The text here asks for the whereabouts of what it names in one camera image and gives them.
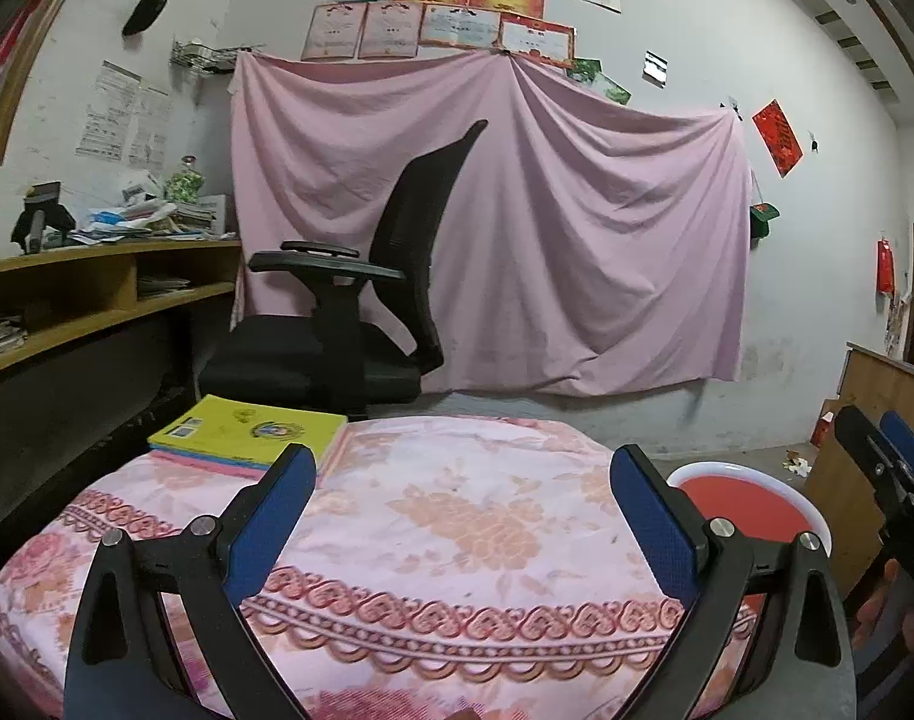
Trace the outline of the person's right hand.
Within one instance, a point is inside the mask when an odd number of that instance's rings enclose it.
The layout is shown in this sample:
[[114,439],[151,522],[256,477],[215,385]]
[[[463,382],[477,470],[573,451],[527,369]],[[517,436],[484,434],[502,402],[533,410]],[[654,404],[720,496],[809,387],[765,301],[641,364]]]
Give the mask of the person's right hand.
[[857,628],[850,639],[854,650],[863,649],[883,621],[893,622],[898,616],[903,644],[914,655],[914,605],[906,600],[906,593],[898,587],[901,580],[903,571],[900,563],[896,559],[888,559],[878,587],[857,611]]

